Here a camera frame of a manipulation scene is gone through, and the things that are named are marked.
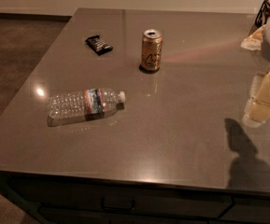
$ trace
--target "plastic bottle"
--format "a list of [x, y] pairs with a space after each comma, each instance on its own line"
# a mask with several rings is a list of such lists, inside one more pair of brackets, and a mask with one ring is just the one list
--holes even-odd
[[52, 96], [48, 100], [48, 126], [59, 126], [115, 114], [125, 102], [123, 91], [98, 88]]

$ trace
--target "drawer handle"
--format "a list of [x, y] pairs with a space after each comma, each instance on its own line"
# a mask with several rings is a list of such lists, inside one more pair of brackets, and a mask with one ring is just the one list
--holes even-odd
[[129, 207], [116, 207], [116, 206], [106, 206], [105, 198], [101, 200], [101, 207], [105, 211], [116, 211], [116, 212], [130, 212], [135, 209], [135, 201], [132, 200], [131, 205]]

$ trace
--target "table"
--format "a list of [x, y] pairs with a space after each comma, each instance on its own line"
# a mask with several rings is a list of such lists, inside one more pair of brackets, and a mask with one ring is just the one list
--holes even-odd
[[[42, 223], [270, 223], [270, 120], [241, 125], [270, 66], [240, 48], [254, 19], [78, 9], [0, 118], [0, 192]], [[149, 28], [155, 74], [138, 68]], [[114, 49], [97, 56], [92, 35]], [[124, 109], [48, 127], [49, 96], [98, 87], [125, 91]]]

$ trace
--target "floor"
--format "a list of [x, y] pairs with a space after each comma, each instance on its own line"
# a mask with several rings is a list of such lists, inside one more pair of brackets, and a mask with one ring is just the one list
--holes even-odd
[[[0, 115], [65, 25], [65, 21], [0, 19]], [[38, 224], [0, 195], [1, 223]]]

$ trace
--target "can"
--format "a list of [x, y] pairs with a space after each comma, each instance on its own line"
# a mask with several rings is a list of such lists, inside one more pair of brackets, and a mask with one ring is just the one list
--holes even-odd
[[142, 38], [142, 60], [141, 67], [149, 72], [160, 69], [162, 56], [163, 36], [155, 29], [148, 29]]

